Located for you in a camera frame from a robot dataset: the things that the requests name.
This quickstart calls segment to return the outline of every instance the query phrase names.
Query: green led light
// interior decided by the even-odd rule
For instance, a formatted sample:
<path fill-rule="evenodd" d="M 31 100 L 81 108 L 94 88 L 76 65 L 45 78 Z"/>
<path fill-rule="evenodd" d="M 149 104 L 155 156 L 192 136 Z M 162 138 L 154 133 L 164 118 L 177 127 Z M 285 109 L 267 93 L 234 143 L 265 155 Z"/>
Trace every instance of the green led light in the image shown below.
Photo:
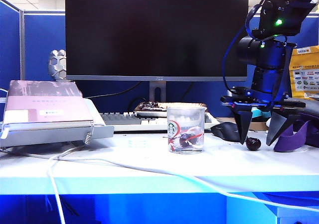
<path fill-rule="evenodd" d="M 283 24 L 283 21 L 281 19 L 278 19 L 276 22 L 275 22 L 275 26 L 280 26 L 281 24 Z"/>

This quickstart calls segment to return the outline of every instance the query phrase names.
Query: monitor stand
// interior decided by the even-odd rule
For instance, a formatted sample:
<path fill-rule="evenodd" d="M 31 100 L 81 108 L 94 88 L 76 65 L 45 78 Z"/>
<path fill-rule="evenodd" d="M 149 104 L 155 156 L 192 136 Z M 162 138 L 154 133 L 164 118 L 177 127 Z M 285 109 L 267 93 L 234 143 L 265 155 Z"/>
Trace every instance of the monitor stand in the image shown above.
<path fill-rule="evenodd" d="M 166 102 L 166 81 L 150 81 L 150 101 L 156 101 L 156 92 L 160 92 L 160 102 Z"/>

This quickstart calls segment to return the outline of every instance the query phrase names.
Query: spring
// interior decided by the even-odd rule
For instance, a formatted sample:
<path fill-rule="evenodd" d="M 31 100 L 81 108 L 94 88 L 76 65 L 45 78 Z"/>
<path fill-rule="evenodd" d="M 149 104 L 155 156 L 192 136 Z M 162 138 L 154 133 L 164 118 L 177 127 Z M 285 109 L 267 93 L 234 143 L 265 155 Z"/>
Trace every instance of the spring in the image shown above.
<path fill-rule="evenodd" d="M 90 144 L 90 143 L 91 143 L 91 139 L 92 139 L 92 133 L 91 133 L 91 132 L 88 132 L 88 133 L 86 134 L 84 143 L 85 143 L 85 144 Z"/>

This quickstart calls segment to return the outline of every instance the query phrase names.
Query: starbucks logo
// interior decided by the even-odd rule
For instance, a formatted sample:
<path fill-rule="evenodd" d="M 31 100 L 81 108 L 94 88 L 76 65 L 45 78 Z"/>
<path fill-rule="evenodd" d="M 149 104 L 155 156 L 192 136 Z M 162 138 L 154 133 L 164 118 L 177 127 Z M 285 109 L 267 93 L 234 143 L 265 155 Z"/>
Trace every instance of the starbucks logo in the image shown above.
<path fill-rule="evenodd" d="M 180 132 L 180 127 L 178 123 L 174 120 L 168 121 L 168 127 L 167 127 L 167 135 L 169 138 L 174 138 L 176 135 L 178 135 Z"/>

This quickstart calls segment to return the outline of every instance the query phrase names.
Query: robotic arm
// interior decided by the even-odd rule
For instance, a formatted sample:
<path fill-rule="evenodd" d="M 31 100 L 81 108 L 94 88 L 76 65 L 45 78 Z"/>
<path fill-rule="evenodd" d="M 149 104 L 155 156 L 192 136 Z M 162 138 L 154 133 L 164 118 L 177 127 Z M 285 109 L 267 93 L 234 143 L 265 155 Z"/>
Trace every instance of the robotic arm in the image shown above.
<path fill-rule="evenodd" d="M 230 96 L 221 98 L 222 104 L 230 107 L 234 114 L 242 144 L 251 122 L 252 107 L 273 112 L 268 145 L 294 123 L 299 117 L 298 110 L 305 107 L 302 102 L 286 101 L 288 93 L 281 91 L 281 87 L 296 47 L 287 42 L 287 36 L 300 33 L 303 20 L 315 5 L 312 0 L 261 0 L 248 13 L 245 24 L 248 36 L 238 44 L 238 57 L 256 66 L 251 88 L 229 89 Z M 250 20 L 259 8 L 259 27 L 251 30 Z M 279 36 L 284 37 L 283 41 L 275 39 Z"/>

